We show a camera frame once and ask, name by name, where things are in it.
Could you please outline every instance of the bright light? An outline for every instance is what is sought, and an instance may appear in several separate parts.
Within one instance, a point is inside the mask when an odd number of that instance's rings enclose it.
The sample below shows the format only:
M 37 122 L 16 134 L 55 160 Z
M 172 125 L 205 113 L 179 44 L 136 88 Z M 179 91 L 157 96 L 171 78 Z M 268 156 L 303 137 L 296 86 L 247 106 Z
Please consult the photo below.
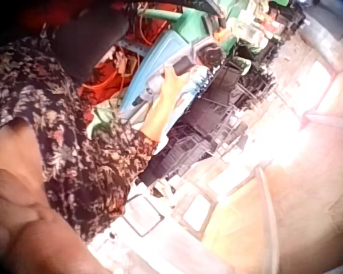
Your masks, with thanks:
M 229 202 L 229 198 L 228 198 L 227 196 L 225 196 L 225 195 L 220 195 L 220 196 L 217 198 L 217 200 L 218 200 L 218 203 L 219 203 L 219 204 L 222 204 L 223 206 L 227 205 L 228 202 Z
M 242 163 L 232 162 L 229 167 L 213 179 L 208 186 L 220 197 L 224 197 L 235 186 L 242 183 L 250 172 Z
M 257 141 L 249 148 L 249 156 L 255 163 L 269 162 L 289 164 L 307 140 L 302 135 L 300 121 L 290 110 L 281 111 L 274 121 L 267 125 L 255 137 Z
M 325 67 L 319 61 L 315 61 L 302 81 L 300 90 L 293 94 L 294 107 L 298 113 L 303 114 L 319 102 L 330 83 L 330 78 Z
M 185 212 L 183 219 L 189 223 L 194 230 L 200 231 L 208 211 L 210 210 L 210 206 L 210 202 L 201 194 L 198 194 L 187 212 Z

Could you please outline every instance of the metal rod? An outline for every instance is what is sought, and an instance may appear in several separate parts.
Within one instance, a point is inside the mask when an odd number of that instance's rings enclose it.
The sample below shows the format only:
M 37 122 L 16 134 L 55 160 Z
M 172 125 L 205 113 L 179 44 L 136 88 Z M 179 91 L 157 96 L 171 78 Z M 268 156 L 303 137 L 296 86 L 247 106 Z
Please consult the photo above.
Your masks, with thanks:
M 304 117 L 310 122 L 343 128 L 343 113 L 318 114 L 315 112 L 306 112 L 304 113 Z
M 265 237 L 265 260 L 263 262 L 263 274 L 278 273 L 280 260 L 280 248 L 278 245 L 278 233 L 276 215 L 264 172 L 260 166 L 255 168 L 256 178 L 260 185 L 263 227 Z

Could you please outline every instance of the floor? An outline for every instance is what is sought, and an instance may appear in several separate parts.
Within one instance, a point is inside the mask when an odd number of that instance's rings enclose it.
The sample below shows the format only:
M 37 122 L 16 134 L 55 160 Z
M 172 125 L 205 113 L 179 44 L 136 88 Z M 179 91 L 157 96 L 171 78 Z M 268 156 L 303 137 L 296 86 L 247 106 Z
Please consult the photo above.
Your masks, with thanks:
M 316 60 L 325 64 L 299 37 L 282 49 L 273 68 L 278 90 L 289 102 L 295 102 Z M 343 112 L 343 72 L 328 97 L 319 110 Z M 274 100 L 245 119 L 258 134 L 284 109 L 282 101 Z M 277 219 L 280 273 L 324 273 L 343 264 L 343 129 L 308 124 L 289 137 L 285 147 L 292 149 L 265 170 Z M 259 182 L 252 180 L 217 206 L 203 243 L 235 269 L 260 273 L 266 252 L 262 224 Z

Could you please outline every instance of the red object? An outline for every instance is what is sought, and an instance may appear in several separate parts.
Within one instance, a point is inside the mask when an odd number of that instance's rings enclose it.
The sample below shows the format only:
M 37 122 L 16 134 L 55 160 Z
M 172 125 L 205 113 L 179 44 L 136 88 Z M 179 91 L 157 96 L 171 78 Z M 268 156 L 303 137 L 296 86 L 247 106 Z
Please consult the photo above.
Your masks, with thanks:
M 94 0 L 51 0 L 46 5 L 26 9 L 19 15 L 19 23 L 30 31 L 40 31 L 44 23 L 63 25 L 89 7 Z

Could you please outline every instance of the wire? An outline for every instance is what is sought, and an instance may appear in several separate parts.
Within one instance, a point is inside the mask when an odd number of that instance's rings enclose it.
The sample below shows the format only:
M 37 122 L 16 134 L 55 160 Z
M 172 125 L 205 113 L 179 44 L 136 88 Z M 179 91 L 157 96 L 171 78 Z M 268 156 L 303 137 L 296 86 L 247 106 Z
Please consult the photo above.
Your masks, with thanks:
M 152 44 L 149 40 L 146 39 L 146 37 L 144 36 L 144 34 L 143 34 L 143 32 L 142 32 L 142 19 L 143 19 L 143 14 L 145 13 L 145 11 L 146 11 L 148 5 L 149 5 L 149 4 L 146 3 L 146 4 L 144 5 L 144 7 L 143 7 L 143 11 L 142 11 L 142 13 L 141 13 L 141 15 L 140 15 L 140 17 L 139 17 L 139 24 L 138 24 L 138 26 L 139 26 L 139 33 L 140 33 L 142 39 L 145 41 L 145 43 L 146 43 L 148 46 L 152 46 L 153 44 Z
M 159 36 L 160 32 L 164 29 L 165 25 L 167 24 L 167 21 L 165 21 L 156 31 L 155 36 L 153 37 L 153 39 L 151 39 L 151 42 L 153 43 L 156 38 Z
M 121 49 L 121 52 L 123 53 L 123 56 L 125 56 L 125 51 L 123 50 L 123 47 L 121 45 L 119 45 L 119 48 Z M 121 92 L 123 90 L 123 84 L 125 83 L 125 72 L 126 72 L 126 66 L 125 66 L 125 70 L 122 72 L 121 86 L 120 86 L 119 90 L 117 91 L 117 92 L 119 92 L 119 94 L 121 94 Z
M 114 79 L 116 74 L 117 71 L 115 70 L 112 74 L 109 75 L 109 77 L 103 83 L 95 84 L 93 86 L 90 86 L 88 84 L 82 84 L 82 86 L 89 88 L 91 90 L 100 90 L 101 88 L 104 88 L 107 84 L 109 84 Z

